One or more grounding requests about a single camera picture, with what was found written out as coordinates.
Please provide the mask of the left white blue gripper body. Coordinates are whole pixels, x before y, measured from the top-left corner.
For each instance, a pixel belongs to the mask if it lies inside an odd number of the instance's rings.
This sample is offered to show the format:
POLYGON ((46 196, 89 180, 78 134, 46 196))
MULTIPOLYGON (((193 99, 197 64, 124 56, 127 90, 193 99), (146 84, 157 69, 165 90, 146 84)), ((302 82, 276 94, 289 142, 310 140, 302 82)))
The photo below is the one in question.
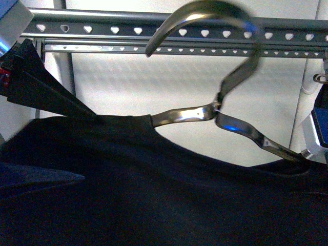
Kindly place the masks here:
POLYGON ((14 46, 33 16, 21 1, 1 0, 1 55, 14 46))

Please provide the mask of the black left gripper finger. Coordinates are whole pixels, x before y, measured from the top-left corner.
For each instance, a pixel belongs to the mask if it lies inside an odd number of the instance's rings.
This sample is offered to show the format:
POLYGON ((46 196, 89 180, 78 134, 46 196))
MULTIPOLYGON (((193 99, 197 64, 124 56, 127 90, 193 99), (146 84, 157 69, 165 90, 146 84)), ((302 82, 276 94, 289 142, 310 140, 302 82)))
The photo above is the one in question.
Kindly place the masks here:
POLYGON ((96 118, 95 112, 46 70, 29 39, 15 44, 1 57, 1 95, 11 103, 67 117, 96 118))

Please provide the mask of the right white blue gripper body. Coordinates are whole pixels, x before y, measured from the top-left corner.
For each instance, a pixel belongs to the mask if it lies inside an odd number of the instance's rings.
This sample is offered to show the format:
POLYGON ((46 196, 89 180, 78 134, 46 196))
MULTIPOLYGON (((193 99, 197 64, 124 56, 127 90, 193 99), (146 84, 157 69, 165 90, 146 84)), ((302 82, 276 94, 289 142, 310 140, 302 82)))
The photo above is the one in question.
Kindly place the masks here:
POLYGON ((322 85, 302 128, 305 139, 302 155, 311 161, 327 161, 327 84, 322 85))

